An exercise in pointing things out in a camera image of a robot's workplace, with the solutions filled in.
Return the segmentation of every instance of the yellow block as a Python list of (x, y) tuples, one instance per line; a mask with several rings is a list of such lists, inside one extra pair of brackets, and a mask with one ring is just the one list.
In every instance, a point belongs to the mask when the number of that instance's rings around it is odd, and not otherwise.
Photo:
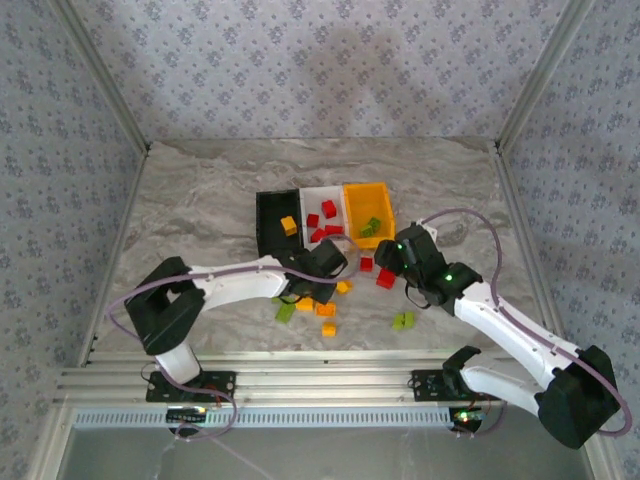
[(323, 337), (335, 337), (337, 327), (335, 322), (324, 322), (322, 324), (322, 336)]
[(298, 227), (296, 226), (296, 222), (293, 220), (293, 217), (281, 218), (280, 223), (282, 223), (282, 228), (284, 228), (284, 233), (287, 237), (295, 235), (298, 232)]
[(353, 283), (351, 283), (349, 280), (338, 282), (338, 284), (336, 285), (336, 290), (338, 291), (338, 293), (341, 293), (343, 295), (345, 293), (349, 293), (351, 290), (353, 290)]
[(303, 312), (313, 312), (313, 298), (305, 297), (296, 303), (296, 308)]
[(326, 305), (316, 303), (316, 315), (319, 317), (335, 317), (336, 316), (336, 304), (329, 302)]

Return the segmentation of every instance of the robotic arm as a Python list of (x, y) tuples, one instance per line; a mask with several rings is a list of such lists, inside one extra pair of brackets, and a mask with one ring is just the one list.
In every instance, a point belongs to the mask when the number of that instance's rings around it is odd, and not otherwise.
[[(125, 307), (145, 352), (154, 356), (171, 378), (185, 384), (201, 371), (186, 341), (200, 312), (250, 298), (289, 295), (311, 297), (325, 304), (335, 291), (335, 282), (314, 282), (287, 270), (330, 279), (346, 265), (347, 259), (333, 242), (322, 242), (311, 252), (267, 255), (226, 267), (188, 267), (180, 257), (171, 257), (140, 286), (187, 273), (207, 275), (149, 289), (125, 302)], [(170, 293), (177, 295), (173, 301)]]
[(519, 365), (501, 362), (477, 348), (464, 347), (443, 365), (445, 383), (452, 391), (484, 392), (517, 405), (536, 415), (554, 438), (574, 449), (620, 409), (598, 380), (558, 351), (569, 352), (616, 387), (606, 353), (596, 346), (580, 350), (500, 296), (495, 302), (491, 286), (478, 273), (465, 264), (445, 261), (421, 222), (400, 231), (395, 240), (381, 242), (375, 260), (404, 277), (428, 306), (440, 306), (472, 325), (518, 361)]
[[(376, 263), (417, 289), (428, 306), (439, 306), (450, 315), (488, 335), (515, 360), (494, 359), (474, 347), (464, 347), (443, 364), (447, 387), (454, 393), (486, 393), (538, 416), (544, 427), (564, 445), (579, 448), (620, 409), (613, 396), (591, 375), (569, 359), (549, 350), (496, 308), (489, 284), (462, 263), (449, 264), (440, 253), (428, 227), (414, 223), (395, 240), (380, 243)], [(181, 258), (165, 260), (141, 285), (185, 273), (208, 274), (204, 278), (157, 287), (133, 297), (126, 309), (145, 352), (178, 383), (196, 378), (200, 365), (186, 338), (201, 311), (249, 298), (286, 295), (329, 301), (335, 283), (306, 280), (284, 270), (330, 279), (347, 260), (331, 241), (313, 251), (265, 256), (232, 267), (187, 267)], [(168, 293), (178, 294), (171, 302)], [(499, 305), (530, 331), (554, 348), (571, 352), (615, 386), (609, 357), (595, 346), (578, 347), (533, 322), (498, 297)]]

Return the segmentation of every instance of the gray marble table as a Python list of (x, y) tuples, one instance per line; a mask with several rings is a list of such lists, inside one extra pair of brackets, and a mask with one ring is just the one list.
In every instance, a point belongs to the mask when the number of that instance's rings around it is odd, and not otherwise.
[[(445, 208), (467, 206), (497, 227), (505, 253), (501, 294), (525, 313), (536, 308), (497, 180), (489, 143), (477, 139), (340, 139), (182, 141), (153, 145), (128, 225), (110, 297), (135, 287), (158, 263), (180, 255), (187, 264), (225, 265), (257, 257), (255, 193), (354, 182), (387, 183), (396, 225)], [(489, 231), (474, 218), (434, 222), (449, 261), (463, 261), (486, 278), (496, 252)], [(375, 274), (336, 295), (338, 334), (323, 338), (323, 319), (296, 312), (288, 325), (274, 320), (268, 299), (203, 313), (190, 341), (198, 353), (276, 350), (455, 349), (490, 342), (438, 309), (420, 311), (404, 295), (375, 285)], [(394, 315), (416, 312), (412, 330), (394, 331)], [(129, 327), (124, 309), (118, 318)], [(99, 351), (136, 352), (135, 340), (106, 320)]]

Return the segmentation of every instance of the wall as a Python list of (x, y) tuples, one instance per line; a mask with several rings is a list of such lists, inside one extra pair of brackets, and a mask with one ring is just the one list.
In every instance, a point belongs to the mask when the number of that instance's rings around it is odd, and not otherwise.
[(74, 0), (148, 140), (497, 137), (565, 0)]
[[(640, 415), (640, 7), (597, 2), (512, 163), (569, 338), (603, 346)], [(640, 425), (617, 441), (640, 478)]]
[(0, 478), (20, 479), (71, 366), (139, 154), (45, 0), (0, 2)]

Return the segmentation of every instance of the red block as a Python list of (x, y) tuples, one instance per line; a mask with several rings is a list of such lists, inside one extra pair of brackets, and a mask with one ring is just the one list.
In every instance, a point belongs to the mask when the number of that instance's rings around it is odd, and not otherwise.
[(376, 285), (386, 288), (387, 290), (391, 290), (395, 281), (396, 276), (393, 274), (393, 272), (390, 272), (389, 270), (385, 270), (383, 268), (380, 270), (378, 280), (376, 280)]
[(325, 218), (333, 218), (338, 214), (338, 211), (334, 203), (331, 200), (327, 200), (322, 202), (322, 213), (324, 213)]
[(307, 227), (317, 228), (319, 221), (320, 215), (316, 215), (315, 213), (307, 215)]
[(373, 271), (373, 258), (371, 258), (371, 257), (362, 257), (360, 259), (360, 271), (361, 272), (372, 272)]
[(327, 233), (321, 228), (319, 228), (318, 230), (313, 232), (313, 235), (311, 235), (311, 243), (317, 243), (326, 236), (327, 236)]
[(325, 225), (324, 231), (327, 235), (336, 235), (338, 233), (342, 234), (344, 233), (344, 227), (341, 227), (340, 225)]

